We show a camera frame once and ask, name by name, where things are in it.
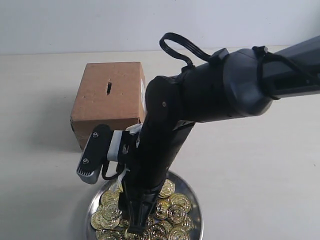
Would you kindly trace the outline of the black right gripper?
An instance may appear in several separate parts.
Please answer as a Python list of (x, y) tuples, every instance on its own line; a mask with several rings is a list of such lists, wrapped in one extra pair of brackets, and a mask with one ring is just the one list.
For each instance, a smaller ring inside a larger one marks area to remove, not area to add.
[(117, 131), (117, 160), (127, 169), (118, 208), (129, 220), (129, 233), (142, 234), (146, 230), (168, 169), (194, 125), (187, 120), (147, 119)]

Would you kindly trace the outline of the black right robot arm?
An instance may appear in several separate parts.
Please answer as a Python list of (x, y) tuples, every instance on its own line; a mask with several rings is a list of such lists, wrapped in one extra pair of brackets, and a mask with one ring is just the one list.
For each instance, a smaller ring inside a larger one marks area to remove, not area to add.
[(145, 120), (124, 132), (120, 209), (133, 234), (146, 229), (168, 169), (196, 123), (260, 116), (274, 100), (320, 92), (319, 37), (275, 53), (254, 46), (207, 54), (173, 32), (159, 45), (186, 66), (149, 82)]

